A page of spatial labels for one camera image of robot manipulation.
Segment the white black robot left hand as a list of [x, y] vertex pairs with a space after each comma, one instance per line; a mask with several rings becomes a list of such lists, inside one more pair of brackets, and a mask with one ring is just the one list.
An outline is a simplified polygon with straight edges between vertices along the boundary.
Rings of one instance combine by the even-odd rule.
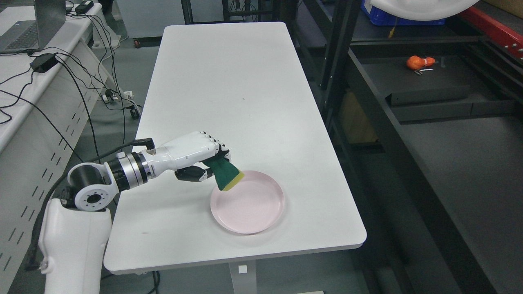
[[202, 182], [213, 176], [211, 169], [195, 166], [196, 163], [209, 158], [230, 161], [229, 149], [218, 139], [202, 131], [168, 141], [157, 147], [154, 155], [145, 150], [141, 151], [141, 155], [150, 170], [150, 178], [172, 170], [177, 179], [185, 182]]

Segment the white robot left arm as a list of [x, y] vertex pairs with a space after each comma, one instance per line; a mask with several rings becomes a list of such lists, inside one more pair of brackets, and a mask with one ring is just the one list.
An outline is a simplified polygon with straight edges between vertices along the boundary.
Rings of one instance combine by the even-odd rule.
[[63, 175], [67, 191], [54, 197], [52, 188], [45, 207], [38, 214], [31, 237], [31, 257], [26, 270], [45, 275], [46, 294], [98, 294], [112, 216], [108, 205], [125, 190], [152, 178], [148, 156], [156, 154], [151, 138], [138, 139], [130, 146], [144, 146], [140, 152], [112, 153], [105, 163], [80, 163]]

